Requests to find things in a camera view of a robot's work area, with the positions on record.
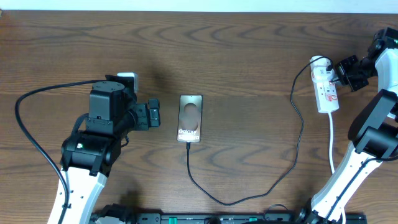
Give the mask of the white power strip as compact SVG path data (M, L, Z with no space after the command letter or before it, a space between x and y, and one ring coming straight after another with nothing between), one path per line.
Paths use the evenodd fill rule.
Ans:
M311 79L315 90L315 99L319 113L328 114L339 109L336 86L332 82L335 71L332 62L320 55L310 59Z

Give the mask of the Samsung Galaxy smartphone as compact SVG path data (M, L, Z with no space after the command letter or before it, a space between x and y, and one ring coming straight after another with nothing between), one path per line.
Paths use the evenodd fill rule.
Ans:
M178 142L201 141L202 95L181 95L178 111Z

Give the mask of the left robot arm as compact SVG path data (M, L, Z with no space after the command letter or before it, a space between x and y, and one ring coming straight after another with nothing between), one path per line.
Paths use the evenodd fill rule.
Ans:
M67 188L58 193L49 223L135 223L135 214L118 204L94 212L122 140L131 131L160 126L159 101L137 103L138 76L132 72L107 75L93 84L89 112L81 115L62 144L62 176Z

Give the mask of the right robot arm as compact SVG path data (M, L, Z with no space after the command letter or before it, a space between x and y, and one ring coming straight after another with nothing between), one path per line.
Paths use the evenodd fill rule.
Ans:
M357 91L378 78L378 93L352 122L347 152L324 187L300 211L296 223L343 223L344 207L365 178L383 162L397 160L397 30L387 27L374 34L368 54L352 55L337 64L316 55L310 59L318 110L330 114L336 105L335 85Z

